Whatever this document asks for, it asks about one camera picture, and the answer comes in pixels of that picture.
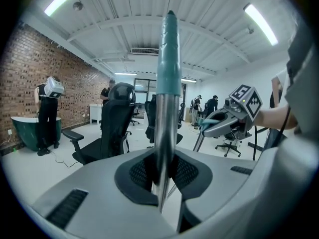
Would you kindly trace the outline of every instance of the green bathtub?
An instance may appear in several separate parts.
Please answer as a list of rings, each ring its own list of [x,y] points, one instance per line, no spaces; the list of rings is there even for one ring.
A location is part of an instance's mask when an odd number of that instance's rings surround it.
[[[38,151],[38,118],[11,117],[15,130],[24,144],[33,151]],[[61,138],[61,118],[56,118],[56,135],[57,140]],[[53,144],[52,136],[48,132],[45,135],[48,147]]]

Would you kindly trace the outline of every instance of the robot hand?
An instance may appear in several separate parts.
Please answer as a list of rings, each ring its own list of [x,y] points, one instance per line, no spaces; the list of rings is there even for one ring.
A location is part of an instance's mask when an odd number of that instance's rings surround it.
[[[223,108],[197,122],[205,137],[216,138],[233,132],[238,140],[242,140],[250,136],[248,131],[262,104],[254,87],[241,85],[225,99]]]

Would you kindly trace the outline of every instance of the chair armrest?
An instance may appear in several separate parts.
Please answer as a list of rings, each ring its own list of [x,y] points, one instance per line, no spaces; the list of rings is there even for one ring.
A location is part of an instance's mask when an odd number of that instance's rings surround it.
[[[69,139],[71,139],[72,141],[79,141],[79,140],[82,140],[84,139],[84,136],[79,134],[79,133],[76,133],[72,130],[63,130],[62,133]]]

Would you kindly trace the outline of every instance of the brick wall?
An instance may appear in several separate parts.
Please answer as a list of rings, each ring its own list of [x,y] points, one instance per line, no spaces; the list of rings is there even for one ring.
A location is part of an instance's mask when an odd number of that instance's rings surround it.
[[[1,142],[8,139],[7,130],[12,129],[10,143],[0,149],[20,143],[10,117],[35,117],[34,89],[54,75],[65,90],[58,111],[62,127],[89,121],[89,104],[101,103],[100,92],[108,86],[109,78],[32,27],[17,27],[0,62]]]

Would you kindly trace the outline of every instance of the white cabinet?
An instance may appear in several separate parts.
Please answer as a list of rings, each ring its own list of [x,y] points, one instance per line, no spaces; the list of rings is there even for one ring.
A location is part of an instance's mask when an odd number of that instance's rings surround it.
[[[90,105],[90,123],[92,123],[92,120],[96,120],[99,125],[99,121],[101,120],[101,113],[102,105]]]

